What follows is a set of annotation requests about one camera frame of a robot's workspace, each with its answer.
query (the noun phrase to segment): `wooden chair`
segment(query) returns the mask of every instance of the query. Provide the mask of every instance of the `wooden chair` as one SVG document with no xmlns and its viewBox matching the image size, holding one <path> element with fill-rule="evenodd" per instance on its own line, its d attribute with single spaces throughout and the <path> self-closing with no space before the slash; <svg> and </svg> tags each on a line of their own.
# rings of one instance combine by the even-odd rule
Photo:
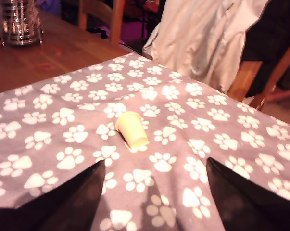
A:
<svg viewBox="0 0 290 231">
<path fill-rule="evenodd" d="M 113 9 L 98 0 L 79 0 L 78 26 L 86 30 L 87 14 L 90 14 L 111 27 L 110 42 L 118 46 L 121 34 L 125 0 L 114 0 Z"/>
</svg>

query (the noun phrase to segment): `paw print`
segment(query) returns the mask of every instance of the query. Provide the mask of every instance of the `paw print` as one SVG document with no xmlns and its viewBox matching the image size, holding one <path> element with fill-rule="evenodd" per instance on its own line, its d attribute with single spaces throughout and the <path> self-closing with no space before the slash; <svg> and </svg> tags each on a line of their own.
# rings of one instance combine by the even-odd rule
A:
<svg viewBox="0 0 290 231">
<path fill-rule="evenodd" d="M 221 135 L 216 134 L 213 141 L 214 143 L 220 145 L 220 148 L 223 150 L 236 150 L 238 147 L 238 142 L 235 139 L 231 139 L 230 136 L 225 133 L 222 133 Z"/>
<path fill-rule="evenodd" d="M 10 155 L 7 157 L 7 161 L 0 163 L 1 176 L 18 177 L 23 173 L 23 169 L 31 168 L 31 159 L 25 155 L 19 158 L 17 155 Z"/>
<path fill-rule="evenodd" d="M 205 145 L 204 141 L 202 140 L 190 140 L 188 142 L 188 145 L 190 148 L 192 148 L 192 151 L 199 155 L 201 158 L 205 158 L 206 154 L 210 153 L 210 148 Z"/>
<path fill-rule="evenodd" d="M 201 160 L 195 160 L 192 157 L 187 158 L 187 164 L 184 165 L 184 169 L 189 172 L 189 175 L 194 180 L 200 180 L 202 183 L 208 182 L 206 166 Z"/>
<path fill-rule="evenodd" d="M 252 166 L 247 164 L 243 158 L 236 159 L 233 156 L 230 156 L 229 160 L 225 161 L 225 165 L 244 178 L 250 178 L 250 173 L 252 173 Z"/>
<path fill-rule="evenodd" d="M 39 97 L 34 98 L 33 104 L 35 109 L 46 109 L 49 105 L 53 103 L 51 95 L 41 94 Z"/>
<path fill-rule="evenodd" d="M 105 87 L 106 87 L 106 90 L 111 91 L 111 92 L 117 92 L 123 89 L 120 83 L 105 84 Z"/>
<path fill-rule="evenodd" d="M 86 76 L 87 82 L 90 83 L 97 83 L 98 81 L 102 80 L 103 77 L 101 74 L 92 73 L 90 76 Z"/>
<path fill-rule="evenodd" d="M 162 131 L 158 130 L 154 132 L 155 138 L 154 140 L 157 142 L 161 142 L 162 145 L 167 145 L 168 141 L 175 141 L 176 135 L 174 134 L 176 131 L 175 128 L 172 127 L 164 127 Z"/>
<path fill-rule="evenodd" d="M 57 86 L 57 84 L 46 84 L 44 85 L 41 89 L 41 91 L 43 91 L 44 93 L 46 94 L 56 94 L 59 90 L 60 90 L 60 87 Z"/>
<path fill-rule="evenodd" d="M 187 83 L 185 90 L 192 96 L 202 95 L 202 87 L 198 83 Z"/>
<path fill-rule="evenodd" d="M 227 105 L 226 98 L 222 95 L 208 96 L 208 102 L 214 103 L 216 106 Z"/>
<path fill-rule="evenodd" d="M 173 85 L 164 86 L 162 89 L 162 95 L 164 95 L 168 100 L 178 99 L 179 94 L 180 92 Z"/>
<path fill-rule="evenodd" d="M 70 88 L 73 88 L 73 90 L 75 90 L 75 91 L 86 90 L 88 86 L 89 86 L 89 84 L 86 83 L 86 81 L 84 81 L 84 80 L 73 81 L 70 84 Z"/>
<path fill-rule="evenodd" d="M 211 111 L 208 112 L 209 116 L 212 116 L 212 119 L 217 121 L 228 121 L 228 118 L 230 117 L 229 113 L 224 112 L 222 109 L 211 109 Z"/>
<path fill-rule="evenodd" d="M 167 103 L 165 104 L 165 107 L 167 107 L 169 111 L 175 112 L 177 115 L 185 113 L 185 110 L 181 107 L 181 105 L 175 102 Z"/>
<path fill-rule="evenodd" d="M 244 115 L 240 115 L 238 116 L 238 123 L 242 124 L 244 127 L 246 128 L 254 128 L 254 129 L 258 129 L 258 124 L 260 124 L 258 119 L 255 119 L 251 116 L 244 116 Z"/>
<path fill-rule="evenodd" d="M 161 227 L 165 223 L 168 227 L 174 227 L 176 223 L 176 210 L 169 206 L 169 201 L 166 196 L 157 195 L 151 196 L 151 202 L 146 208 L 146 212 L 149 216 L 152 216 L 152 225 L 154 227 Z"/>
<path fill-rule="evenodd" d="M 34 136 L 29 136 L 24 140 L 26 149 L 34 148 L 39 150 L 43 144 L 49 144 L 52 142 L 51 134 L 44 131 L 36 131 Z"/>
<path fill-rule="evenodd" d="M 56 159 L 60 161 L 57 164 L 58 169 L 71 170 L 76 164 L 80 164 L 84 161 L 84 156 L 81 155 L 81 149 L 73 149 L 72 147 L 66 147 L 64 152 L 58 152 Z"/>
<path fill-rule="evenodd" d="M 53 78 L 55 83 L 61 83 L 61 84 L 65 84 L 68 81 L 70 81 L 71 79 L 72 79 L 72 77 L 70 75 L 58 76 L 58 77 Z"/>
<path fill-rule="evenodd" d="M 151 162 L 155 163 L 154 167 L 159 172 L 169 172 L 172 170 L 172 164 L 177 160 L 175 156 L 170 157 L 169 153 L 162 155 L 161 153 L 154 153 L 149 156 Z"/>
<path fill-rule="evenodd" d="M 162 68 L 160 68 L 158 66 L 149 67 L 149 68 L 147 68 L 147 72 L 152 74 L 152 75 L 161 75 L 162 74 Z"/>
<path fill-rule="evenodd" d="M 95 151 L 92 155 L 96 158 L 96 163 L 105 160 L 105 166 L 110 166 L 113 160 L 118 160 L 120 155 L 116 152 L 116 146 L 103 146 L 101 151 Z"/>
<path fill-rule="evenodd" d="M 16 136 L 17 130 L 21 129 L 21 125 L 16 122 L 10 122 L 9 124 L 0 124 L 0 140 L 5 139 L 8 137 L 9 139 L 12 139 Z"/>
<path fill-rule="evenodd" d="M 103 140 L 107 140 L 109 136 L 116 135 L 114 123 L 108 123 L 107 125 L 100 124 L 96 130 L 96 134 L 101 135 Z"/>
<path fill-rule="evenodd" d="M 140 71 L 140 70 L 130 70 L 128 72 L 128 75 L 131 77 L 142 77 L 144 74 L 144 72 Z"/>
<path fill-rule="evenodd" d="M 284 166 L 278 162 L 273 156 L 264 153 L 258 154 L 259 158 L 255 159 L 256 164 L 262 166 L 265 173 L 269 174 L 271 171 L 279 175 L 279 171 L 284 170 Z"/>
<path fill-rule="evenodd" d="M 144 113 L 144 116 L 152 118 L 155 118 L 161 111 L 157 106 L 150 106 L 149 104 L 140 107 L 140 110 Z"/>
<path fill-rule="evenodd" d="M 67 122 L 74 121 L 74 110 L 69 108 L 61 108 L 58 112 L 53 113 L 53 123 L 54 124 L 60 124 L 60 125 L 66 125 Z"/>
<path fill-rule="evenodd" d="M 45 118 L 46 114 L 45 113 L 40 113 L 40 112 L 33 112 L 31 113 L 25 113 L 23 115 L 22 122 L 26 124 L 36 124 L 36 123 L 42 123 L 47 121 Z"/>
<path fill-rule="evenodd" d="M 184 119 L 179 119 L 177 115 L 170 115 L 167 117 L 171 125 L 177 126 L 180 129 L 187 128 L 188 125 L 184 123 Z"/>
<path fill-rule="evenodd" d="M 74 93 L 74 94 L 67 93 L 65 94 L 65 96 L 62 96 L 62 99 L 66 101 L 72 101 L 72 102 L 78 103 L 83 99 L 83 96 L 80 96 L 78 93 Z"/>
<path fill-rule="evenodd" d="M 211 216 L 208 207 L 211 205 L 209 199 L 202 195 L 200 187 L 194 190 L 185 188 L 183 191 L 183 205 L 187 208 L 192 208 L 196 217 L 202 219 L 203 217 L 209 218 Z"/>
<path fill-rule="evenodd" d="M 197 120 L 192 120 L 191 124 L 194 125 L 196 130 L 203 130 L 205 132 L 215 130 L 215 126 L 208 119 L 197 118 Z"/>
<path fill-rule="evenodd" d="M 154 180 L 149 170 L 134 169 L 133 174 L 124 174 L 124 181 L 127 182 L 126 190 L 132 191 L 136 188 L 138 193 L 145 191 L 145 185 L 153 186 Z"/>
<path fill-rule="evenodd" d="M 284 128 L 281 128 L 279 125 L 266 127 L 266 131 L 270 136 L 277 137 L 282 141 L 284 141 L 285 139 L 290 139 L 290 135 L 288 134 L 288 131 Z"/>
<path fill-rule="evenodd" d="M 193 109 L 204 108 L 205 105 L 205 103 L 200 101 L 200 99 L 191 99 L 191 98 L 188 99 L 186 104 Z"/>
<path fill-rule="evenodd" d="M 265 146 L 265 143 L 263 142 L 263 136 L 256 135 L 254 131 L 241 132 L 241 138 L 244 142 L 250 143 L 250 145 L 254 148 Z"/>
<path fill-rule="evenodd" d="M 70 127 L 69 131 L 63 133 L 63 137 L 65 137 L 65 141 L 67 143 L 82 143 L 86 137 L 88 136 L 88 132 L 85 131 L 83 125 L 79 124 L 76 127 Z"/>
<path fill-rule="evenodd" d="M 34 173 L 24 184 L 25 189 L 29 189 L 29 194 L 33 197 L 40 196 L 42 193 L 47 193 L 53 189 L 53 185 L 58 182 L 58 178 L 54 177 L 54 172 L 51 170 L 45 171 L 40 175 Z"/>
<path fill-rule="evenodd" d="M 5 100 L 5 111 L 16 111 L 17 109 L 24 108 L 26 106 L 25 100 L 19 100 L 18 98 L 12 98 Z"/>
<path fill-rule="evenodd" d="M 285 146 L 282 144 L 277 145 L 278 154 L 286 160 L 290 161 L 290 144 L 286 144 Z"/>
<path fill-rule="evenodd" d="M 147 77 L 146 79 L 143 79 L 143 81 L 144 81 L 147 85 L 158 85 L 159 83 L 162 82 L 162 81 L 159 80 L 157 77 Z"/>
</svg>

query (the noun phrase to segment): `black object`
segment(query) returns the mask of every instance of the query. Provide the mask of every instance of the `black object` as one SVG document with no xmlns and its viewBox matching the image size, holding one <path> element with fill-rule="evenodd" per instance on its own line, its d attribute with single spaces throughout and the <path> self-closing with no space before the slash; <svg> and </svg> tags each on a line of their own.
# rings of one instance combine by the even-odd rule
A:
<svg viewBox="0 0 290 231">
<path fill-rule="evenodd" d="M 226 231 L 290 231 L 290 201 L 207 159 L 211 193 Z"/>
<path fill-rule="evenodd" d="M 0 231 L 89 231 L 104 177 L 100 161 L 18 209 L 0 209 Z"/>
</svg>

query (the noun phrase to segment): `plastic cup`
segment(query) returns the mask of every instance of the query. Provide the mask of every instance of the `plastic cup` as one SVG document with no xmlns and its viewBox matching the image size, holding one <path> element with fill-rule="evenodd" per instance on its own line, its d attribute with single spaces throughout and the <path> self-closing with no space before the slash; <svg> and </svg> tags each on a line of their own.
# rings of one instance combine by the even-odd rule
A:
<svg viewBox="0 0 290 231">
<path fill-rule="evenodd" d="M 115 128 L 125 138 L 130 148 L 137 148 L 148 143 L 147 135 L 136 112 L 125 112 L 117 120 Z"/>
</svg>

